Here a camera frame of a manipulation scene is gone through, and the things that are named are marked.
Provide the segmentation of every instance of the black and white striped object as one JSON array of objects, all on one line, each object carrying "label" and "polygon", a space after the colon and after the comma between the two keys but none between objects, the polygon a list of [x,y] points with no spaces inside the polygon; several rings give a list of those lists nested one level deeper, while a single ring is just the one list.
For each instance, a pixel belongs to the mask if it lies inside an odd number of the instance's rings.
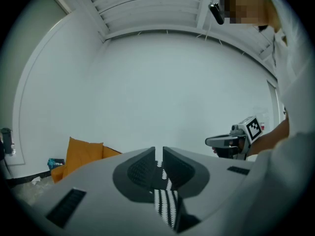
[{"label": "black and white striped object", "polygon": [[178,208],[178,193],[172,188],[172,182],[167,177],[162,165],[161,161],[157,161],[157,167],[160,168],[160,171],[158,171],[159,184],[162,188],[154,189],[154,207],[163,221],[174,228]]}]

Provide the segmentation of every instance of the gray floor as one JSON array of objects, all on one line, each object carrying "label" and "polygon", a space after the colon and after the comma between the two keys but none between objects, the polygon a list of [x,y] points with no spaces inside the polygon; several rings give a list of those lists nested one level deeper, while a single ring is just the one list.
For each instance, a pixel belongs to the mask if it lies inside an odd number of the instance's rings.
[{"label": "gray floor", "polygon": [[23,183],[14,186],[11,191],[16,198],[24,200],[31,206],[52,185],[54,185],[52,177],[45,177],[40,182],[37,182],[36,185],[33,185],[32,182]]}]

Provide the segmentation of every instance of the person's neck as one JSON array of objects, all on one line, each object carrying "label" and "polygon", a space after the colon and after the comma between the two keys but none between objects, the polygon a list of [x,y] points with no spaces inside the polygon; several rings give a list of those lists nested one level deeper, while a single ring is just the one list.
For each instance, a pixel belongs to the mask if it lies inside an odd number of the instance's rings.
[{"label": "person's neck", "polygon": [[281,22],[277,10],[271,0],[266,0],[266,12],[268,25],[271,26],[275,33],[281,29]]}]

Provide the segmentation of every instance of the black baseboard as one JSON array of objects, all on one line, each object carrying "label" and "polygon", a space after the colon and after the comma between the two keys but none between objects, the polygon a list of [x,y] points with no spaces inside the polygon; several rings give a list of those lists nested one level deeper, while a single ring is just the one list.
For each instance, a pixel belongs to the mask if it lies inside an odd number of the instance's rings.
[{"label": "black baseboard", "polygon": [[27,176],[27,177],[7,179],[6,182],[9,186],[9,188],[12,188],[17,184],[31,182],[35,177],[44,178],[44,177],[49,177],[49,176],[51,176],[50,171],[46,171],[46,172],[38,173],[35,175]]}]

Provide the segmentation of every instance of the white wall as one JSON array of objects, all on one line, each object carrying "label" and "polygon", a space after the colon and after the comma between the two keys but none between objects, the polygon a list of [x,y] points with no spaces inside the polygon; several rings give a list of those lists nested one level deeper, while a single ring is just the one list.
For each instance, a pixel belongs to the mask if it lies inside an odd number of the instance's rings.
[{"label": "white wall", "polygon": [[65,12],[54,0],[32,0],[12,26],[0,52],[0,128],[12,129],[13,101],[26,62]]},{"label": "white wall", "polygon": [[20,80],[26,82],[16,96],[20,107],[13,122],[25,164],[9,167],[13,177],[47,171],[49,157],[65,158],[69,136],[84,139],[88,132],[87,77],[102,42],[79,11],[55,27],[37,46]]},{"label": "white wall", "polygon": [[214,155],[205,139],[229,132],[254,108],[266,111],[273,128],[266,80],[274,78],[212,40],[178,33],[112,40],[89,76],[86,140],[121,152],[172,146]]}]

